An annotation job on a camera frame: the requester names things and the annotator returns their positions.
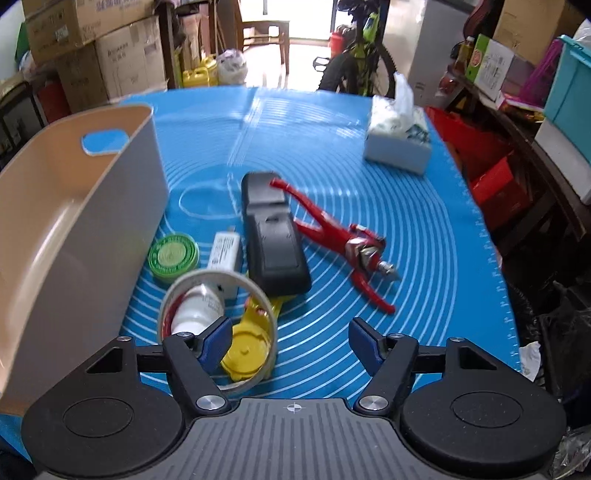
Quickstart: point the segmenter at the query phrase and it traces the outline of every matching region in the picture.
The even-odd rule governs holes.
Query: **basket handle hole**
[[[128,141],[127,133],[119,128],[101,130],[82,137],[82,149],[90,156],[119,153]]]

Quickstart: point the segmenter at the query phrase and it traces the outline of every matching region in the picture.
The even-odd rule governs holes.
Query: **blue silicone mat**
[[[396,304],[391,316],[367,305],[349,282],[342,258],[304,240],[312,289],[284,306],[273,376],[249,395],[354,401],[369,381],[348,345],[347,327],[355,316],[381,333],[404,332],[423,344],[464,336],[519,369],[514,318],[494,247],[435,130],[427,174],[418,177],[363,160],[367,98],[217,87],[128,100],[137,102],[154,108],[170,186],[156,237],[191,235],[202,267],[216,231],[233,226],[243,234],[240,183],[255,170],[279,172],[344,225],[360,223],[388,238],[384,258],[397,265],[402,281],[374,284]],[[118,147],[97,142],[104,150]],[[291,205],[296,217],[311,221],[297,202]],[[122,333],[140,345],[156,343],[163,295],[144,267]],[[240,293],[235,305],[226,305],[226,314],[238,320],[245,298]],[[168,388],[163,375],[143,374],[142,380]],[[222,372],[216,381],[226,381]],[[22,450],[18,426],[17,419],[0,417],[0,434]]]

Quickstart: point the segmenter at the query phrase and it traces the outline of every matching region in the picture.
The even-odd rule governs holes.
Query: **beige plastic basket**
[[[85,135],[121,129],[118,153]],[[0,412],[25,410],[117,336],[168,199],[152,109],[51,124],[0,174]]]

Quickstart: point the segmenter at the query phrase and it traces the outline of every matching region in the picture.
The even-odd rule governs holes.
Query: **pink item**
[[[521,88],[520,100],[542,108],[546,105],[558,69],[562,45],[563,43],[558,38],[550,44],[546,55]]]

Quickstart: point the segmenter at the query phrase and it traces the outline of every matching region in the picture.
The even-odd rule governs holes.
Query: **yellow bicycle frame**
[[[374,46],[375,39],[378,35],[378,19],[379,12],[369,14],[363,26],[363,42],[356,43],[351,50],[353,57],[357,60],[359,78],[363,79],[362,84],[359,86],[359,94],[363,96],[367,96],[370,93],[371,72],[367,65],[367,58],[369,49]]]

